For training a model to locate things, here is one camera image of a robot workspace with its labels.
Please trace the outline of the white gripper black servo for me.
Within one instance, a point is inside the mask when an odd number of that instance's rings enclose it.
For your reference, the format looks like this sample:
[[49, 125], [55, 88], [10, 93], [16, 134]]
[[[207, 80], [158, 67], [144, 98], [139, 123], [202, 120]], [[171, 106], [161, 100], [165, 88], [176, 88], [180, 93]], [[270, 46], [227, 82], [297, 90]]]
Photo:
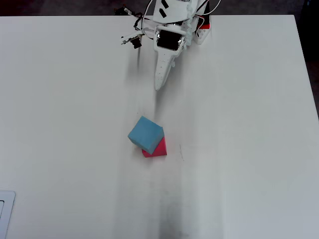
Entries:
[[175, 67], [173, 53], [180, 53], [184, 48], [186, 32], [179, 25], [157, 25], [153, 41], [154, 50], [158, 52], [155, 90], [159, 91], [167, 80], [170, 68]]

